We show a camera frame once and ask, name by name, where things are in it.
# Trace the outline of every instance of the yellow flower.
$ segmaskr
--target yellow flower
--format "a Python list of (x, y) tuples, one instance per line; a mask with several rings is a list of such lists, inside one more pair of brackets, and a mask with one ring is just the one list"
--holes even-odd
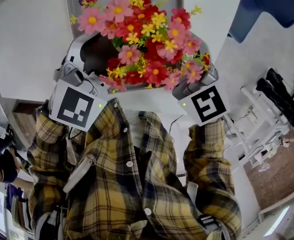
[(156, 34), (152, 34), (151, 37), (153, 38), (152, 42), (161, 42), (163, 35), (159, 33), (159, 31), (156, 32)]
[(155, 12), (151, 19), (152, 23), (156, 26), (157, 29), (163, 27), (163, 23), (166, 22), (165, 14), (163, 12), (161, 14)]
[(111, 71), (109, 68), (107, 68), (108, 77), (110, 77), (113, 74), (113, 71)]
[(146, 72), (145, 67), (143, 66), (138, 70), (138, 73), (140, 74), (140, 78), (143, 77), (143, 74)]
[(153, 24), (142, 25), (143, 30), (141, 31), (141, 34), (149, 37), (150, 33), (155, 33), (155, 30), (153, 29), (153, 27), (154, 27)]
[(123, 76), (126, 75), (125, 69), (126, 69), (125, 66), (115, 68), (113, 70), (113, 73), (115, 74), (115, 78), (117, 77), (123, 78)]
[(195, 5), (195, 8), (193, 10), (191, 10), (190, 14), (191, 15), (196, 15), (196, 14), (200, 14), (202, 13), (202, 8), (198, 7)]
[(132, 6), (137, 6), (139, 9), (143, 9), (143, 0), (129, 0)]
[(77, 19), (78, 18), (74, 17), (74, 15), (72, 14), (71, 17), (70, 17), (70, 23), (75, 24)]
[(178, 45), (175, 44), (175, 40), (171, 40), (170, 42), (166, 41), (165, 45), (166, 45), (165, 47), (166, 51), (170, 50), (171, 53), (173, 53), (173, 49), (178, 48)]
[(126, 41), (129, 41), (129, 44), (135, 44), (139, 41), (139, 39), (137, 38), (138, 33), (129, 33), (128, 37), (126, 38)]
[(145, 60), (145, 58), (143, 57), (143, 55), (140, 55), (139, 56), (139, 60), (140, 60), (141, 64), (144, 65), (144, 66), (148, 63), (148, 61)]

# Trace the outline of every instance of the white tag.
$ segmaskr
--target white tag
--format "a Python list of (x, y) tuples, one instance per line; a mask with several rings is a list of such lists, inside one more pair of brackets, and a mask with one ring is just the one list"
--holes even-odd
[(92, 165), (92, 159), (85, 157), (81, 164), (70, 175), (67, 184), (63, 188), (65, 193), (69, 193), (75, 185), (83, 178)]

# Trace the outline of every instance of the blue cloth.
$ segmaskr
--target blue cloth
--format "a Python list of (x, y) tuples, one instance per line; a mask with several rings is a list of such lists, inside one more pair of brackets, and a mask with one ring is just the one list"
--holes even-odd
[(294, 24), (294, 0), (240, 0), (229, 34), (243, 42), (262, 12), (271, 14), (284, 28)]
[(6, 197), (6, 207), (11, 212), (12, 209), (12, 199), (14, 196), (19, 198), (19, 201), (25, 202), (25, 199), (22, 198), (23, 191), (21, 188), (16, 188), (12, 184), (9, 184), (7, 188), (7, 197)]

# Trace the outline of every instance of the artificial flower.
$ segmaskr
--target artificial flower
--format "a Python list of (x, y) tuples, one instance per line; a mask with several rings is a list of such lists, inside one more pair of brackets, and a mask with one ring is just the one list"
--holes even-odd
[(197, 5), (195, 5), (195, 8), (190, 12), (191, 15), (196, 15), (200, 13), (202, 13), (202, 8), (198, 7)]
[(165, 47), (157, 47), (157, 52), (160, 57), (166, 59), (167, 61), (172, 60), (177, 54), (178, 45), (175, 44), (174, 40), (166, 41)]
[(106, 85), (109, 85), (109, 86), (111, 86), (112, 88), (114, 88), (116, 90), (121, 90), (123, 92), (125, 92), (127, 90), (127, 88), (125, 87), (125, 85), (124, 85), (121, 78), (113, 79), (113, 78), (110, 78), (110, 77), (106, 77), (104, 75), (100, 75), (99, 78)]
[(104, 28), (101, 31), (101, 35), (104, 37), (108, 35), (108, 39), (111, 40), (115, 37), (116, 31), (117, 31), (117, 24), (113, 21), (106, 20), (104, 22)]
[(190, 71), (192, 68), (197, 67), (197, 63), (194, 60), (188, 60), (183, 65), (182, 69), (184, 72)]
[(125, 84), (131, 84), (131, 85), (137, 85), (142, 83), (142, 78), (140, 77), (140, 74), (136, 71), (129, 71), (127, 72), (127, 75), (124, 77)]
[(187, 83), (192, 84), (202, 78), (203, 67), (198, 66), (195, 61), (186, 61), (183, 68), (185, 75), (187, 75)]
[(117, 67), (123, 67), (124, 64), (120, 63), (118, 58), (111, 58), (108, 60), (108, 68), (109, 70), (113, 71)]
[(177, 62), (180, 62), (181, 60), (182, 60), (182, 50), (179, 50), (177, 51), (177, 54), (175, 55), (175, 57), (169, 62), (174, 65)]
[(125, 16), (130, 17), (133, 14), (133, 10), (129, 6), (130, 2), (128, 0), (110, 1), (105, 9), (107, 20), (122, 22), (125, 19)]
[(183, 45), (187, 34), (186, 27), (178, 19), (171, 21), (168, 26), (168, 36), (175, 40), (176, 45)]
[(209, 53), (206, 52), (204, 54), (204, 56), (202, 58), (202, 62), (204, 62), (205, 65), (209, 65), (210, 64), (210, 55), (209, 55)]
[(149, 37), (150, 36), (150, 33), (155, 33), (155, 30), (153, 29), (153, 24), (148, 24), (148, 25), (142, 25), (142, 31), (141, 31), (141, 34)]
[(144, 6), (151, 4), (151, 0), (142, 0), (142, 1)]
[(130, 4), (132, 6), (137, 6), (138, 8), (142, 9), (143, 8), (143, 0), (129, 0)]
[(155, 83), (156, 86), (159, 86), (161, 85), (161, 82), (167, 78), (167, 68), (160, 62), (153, 61), (146, 65), (144, 78), (146, 78), (147, 83)]
[(106, 16), (100, 13), (98, 8), (85, 8), (83, 14), (79, 16), (78, 27), (79, 31), (85, 31), (86, 34), (91, 35), (93, 31), (101, 31), (104, 27)]
[(157, 50), (164, 48), (164, 44), (160, 42), (152, 42), (152, 39), (148, 39), (146, 41), (146, 47), (147, 47), (147, 52), (145, 53), (145, 59), (149, 60), (150, 62), (161, 62), (164, 64), (166, 62), (166, 59), (162, 58), (159, 56)]
[(187, 75), (187, 83), (192, 84), (195, 81), (198, 81), (202, 78), (203, 70), (202, 67), (193, 67), (190, 72), (186, 72)]
[(158, 14), (157, 12), (155, 12), (153, 14), (153, 17), (151, 18), (152, 23), (156, 26), (156, 29), (158, 28), (162, 28), (163, 27), (163, 23), (166, 22), (166, 18), (165, 18), (165, 14), (162, 12), (160, 14)]
[(71, 15), (71, 17), (70, 17), (70, 23), (71, 24), (75, 24), (76, 23), (76, 21), (77, 21), (77, 17), (75, 17), (73, 14)]
[(139, 39), (137, 38), (137, 35), (138, 33), (129, 33), (126, 41), (128, 41), (130, 45), (138, 43)]
[(137, 33), (137, 37), (139, 38), (141, 36), (141, 29), (142, 21), (130, 17), (118, 24), (116, 36), (119, 38), (122, 37), (122, 40), (125, 42), (129, 33)]
[(163, 39), (163, 35), (159, 33), (159, 31), (156, 31), (156, 34), (152, 34), (152, 42), (161, 42)]
[(171, 21), (179, 20), (187, 30), (191, 29), (191, 23), (189, 21), (190, 14), (186, 12), (184, 8), (180, 9), (172, 9), (173, 16), (171, 17)]
[(169, 76), (161, 82), (163, 85), (165, 85), (163, 88), (165, 90), (172, 91), (179, 84), (180, 77), (181, 74), (178, 70), (176, 72), (170, 73)]
[(139, 61), (139, 56), (141, 52), (137, 50), (136, 45), (128, 46), (124, 45), (119, 52), (118, 58), (120, 62), (126, 65), (132, 65), (135, 62)]
[(188, 39), (185, 41), (183, 53), (193, 55), (196, 51), (199, 50), (199, 46), (201, 45), (202, 41), (198, 38), (191, 38), (191, 34), (187, 36)]
[(140, 74), (139, 77), (143, 77), (144, 73), (146, 72), (146, 68), (143, 66), (138, 69), (138, 73)]

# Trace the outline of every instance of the green leaf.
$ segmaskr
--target green leaf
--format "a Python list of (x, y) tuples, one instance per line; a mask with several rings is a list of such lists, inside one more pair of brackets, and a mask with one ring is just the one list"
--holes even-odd
[(114, 37), (112, 39), (112, 43), (115, 46), (115, 48), (120, 47), (122, 45), (122, 37)]

